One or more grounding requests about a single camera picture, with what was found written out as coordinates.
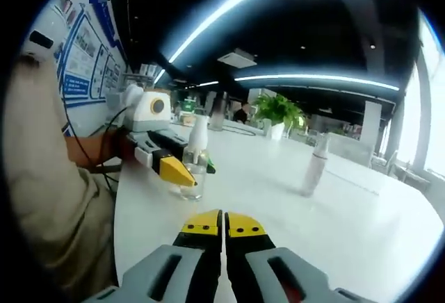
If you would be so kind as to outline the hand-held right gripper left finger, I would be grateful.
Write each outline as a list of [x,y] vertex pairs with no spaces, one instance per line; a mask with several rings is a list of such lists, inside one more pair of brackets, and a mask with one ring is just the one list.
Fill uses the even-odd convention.
[[213,302],[221,275],[223,212],[186,221],[173,244],[162,245],[127,270],[101,302]]

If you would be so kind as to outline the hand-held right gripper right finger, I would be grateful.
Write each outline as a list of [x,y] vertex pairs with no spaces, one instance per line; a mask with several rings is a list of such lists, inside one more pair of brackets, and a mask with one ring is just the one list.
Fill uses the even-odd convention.
[[276,247],[261,224],[225,213],[227,275],[237,302],[368,302],[286,247]]

